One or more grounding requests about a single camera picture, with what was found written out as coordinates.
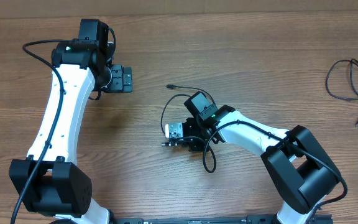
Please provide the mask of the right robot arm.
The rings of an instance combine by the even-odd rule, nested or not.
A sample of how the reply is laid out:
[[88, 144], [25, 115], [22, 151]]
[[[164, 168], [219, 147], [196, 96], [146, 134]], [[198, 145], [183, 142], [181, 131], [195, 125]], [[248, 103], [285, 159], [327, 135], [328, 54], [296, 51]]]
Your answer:
[[235, 108], [218, 108], [202, 92], [184, 103], [195, 119], [193, 131], [204, 152], [211, 142], [234, 144], [259, 156], [283, 199], [281, 209], [269, 215], [271, 223], [322, 223], [316, 212], [347, 194], [339, 169], [304, 126], [273, 128], [246, 118]]

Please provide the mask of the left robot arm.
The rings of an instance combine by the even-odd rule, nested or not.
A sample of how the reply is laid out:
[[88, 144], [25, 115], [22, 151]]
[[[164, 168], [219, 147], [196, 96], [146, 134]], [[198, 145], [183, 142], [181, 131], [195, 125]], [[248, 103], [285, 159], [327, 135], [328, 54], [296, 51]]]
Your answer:
[[55, 223], [113, 223], [112, 211], [95, 201], [91, 179], [77, 165], [78, 136], [91, 94], [132, 92], [132, 69], [113, 63], [114, 31], [97, 19], [82, 19], [78, 37], [56, 45], [46, 63], [52, 85], [42, 124], [26, 157], [9, 168], [16, 208]]

